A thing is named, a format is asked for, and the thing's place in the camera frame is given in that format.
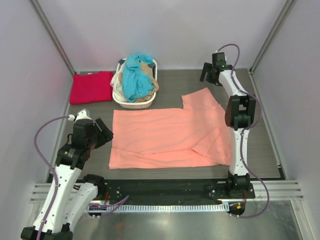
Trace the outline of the salmon pink t-shirt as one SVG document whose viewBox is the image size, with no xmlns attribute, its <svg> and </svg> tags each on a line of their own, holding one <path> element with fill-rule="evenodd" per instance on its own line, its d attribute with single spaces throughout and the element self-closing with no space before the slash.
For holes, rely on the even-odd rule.
<svg viewBox="0 0 320 240">
<path fill-rule="evenodd" d="M 208 88 L 181 99 L 182 108 L 115 110 L 109 168 L 229 166 L 232 138 L 223 107 Z"/>
</svg>

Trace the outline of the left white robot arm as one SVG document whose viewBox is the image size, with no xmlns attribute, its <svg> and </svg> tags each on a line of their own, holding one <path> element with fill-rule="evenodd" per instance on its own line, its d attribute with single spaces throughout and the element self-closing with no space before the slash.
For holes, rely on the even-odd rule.
<svg viewBox="0 0 320 240">
<path fill-rule="evenodd" d="M 110 142 L 113 133 L 101 118 L 76 118 L 73 132 L 57 152 L 53 181 L 38 217 L 20 235 L 23 240 L 71 240 L 74 227 L 89 203 L 106 194 L 102 176 L 87 174 L 74 197 L 74 185 L 91 152 Z"/>
</svg>

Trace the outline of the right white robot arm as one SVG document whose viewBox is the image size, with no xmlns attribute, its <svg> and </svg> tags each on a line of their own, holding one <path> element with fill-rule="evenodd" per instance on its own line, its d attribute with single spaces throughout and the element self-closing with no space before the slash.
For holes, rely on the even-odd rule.
<svg viewBox="0 0 320 240">
<path fill-rule="evenodd" d="M 232 159 L 225 184 L 213 192 L 223 199 L 254 199 L 255 192 L 248 167 L 248 136 L 255 121 L 256 99 L 249 95 L 237 79 L 234 67 L 227 64 L 224 52 L 212 54 L 212 62 L 204 63 L 200 81 L 222 86 L 228 97 L 224 121 L 231 134 Z"/>
</svg>

